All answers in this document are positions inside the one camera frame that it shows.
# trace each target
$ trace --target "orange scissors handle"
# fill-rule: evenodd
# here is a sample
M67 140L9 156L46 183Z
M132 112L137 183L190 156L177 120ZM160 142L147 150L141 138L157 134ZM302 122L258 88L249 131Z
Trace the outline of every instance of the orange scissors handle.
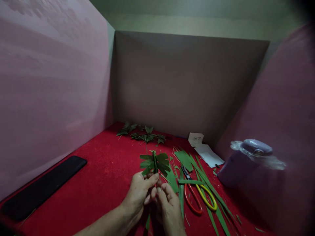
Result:
M190 207L190 209L191 209L194 213L196 213L197 215L201 215L201 214L202 214L202 208L201 208L201 204L200 204L200 202L199 202L199 200L198 200L198 198L197 198L197 195L196 195L195 192L193 191L193 189L192 189L192 187L191 187L190 184L188 184L188 187L189 187L189 189L190 189L192 195L194 196L194 199L196 200L196 203L197 203L197 205L198 205L198 207L199 207L199 210L196 210L196 209L193 207L193 205L191 204L191 202L190 202L190 200L189 200L189 198L188 198L188 196L187 196L187 184L185 184L185 186L184 186L184 193L185 193L185 198L186 198L187 204L188 204L188 206Z

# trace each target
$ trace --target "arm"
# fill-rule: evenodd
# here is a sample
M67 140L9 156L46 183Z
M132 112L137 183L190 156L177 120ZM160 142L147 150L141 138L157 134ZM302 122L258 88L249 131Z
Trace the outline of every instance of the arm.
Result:
M136 173L132 178L127 196L120 206L81 230L75 236L127 235L141 218L143 206L155 199L157 189L154 185L158 181L158 174L149 173L143 177L141 172Z
M120 205L78 232L75 236L123 236L127 235L136 223L133 212Z

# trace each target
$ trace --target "hand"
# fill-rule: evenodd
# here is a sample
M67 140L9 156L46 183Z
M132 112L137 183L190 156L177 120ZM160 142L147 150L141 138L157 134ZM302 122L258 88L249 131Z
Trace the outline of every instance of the hand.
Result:
M186 236L180 202L169 184L157 187L157 208L161 210L164 231L167 236Z
M149 173L143 176L141 172L132 177L130 189L121 206L132 215L135 225L141 218L143 206L153 201L157 195L156 183L162 184L158 174Z

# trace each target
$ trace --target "person's right hand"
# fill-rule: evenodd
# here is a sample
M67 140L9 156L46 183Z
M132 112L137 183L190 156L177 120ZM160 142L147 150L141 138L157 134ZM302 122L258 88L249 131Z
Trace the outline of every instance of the person's right hand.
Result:
M157 187L157 208L161 210L164 231L167 236L186 236L180 202L169 184Z

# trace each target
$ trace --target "plastic wrap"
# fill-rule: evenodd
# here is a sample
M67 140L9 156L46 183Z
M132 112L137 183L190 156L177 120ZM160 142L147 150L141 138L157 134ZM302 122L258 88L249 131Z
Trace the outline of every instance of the plastic wrap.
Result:
M231 148L238 150L248 156L252 161L261 164L269 169L284 170L286 164L278 160L274 155L260 155L261 152L251 153L242 147L242 141L232 141Z

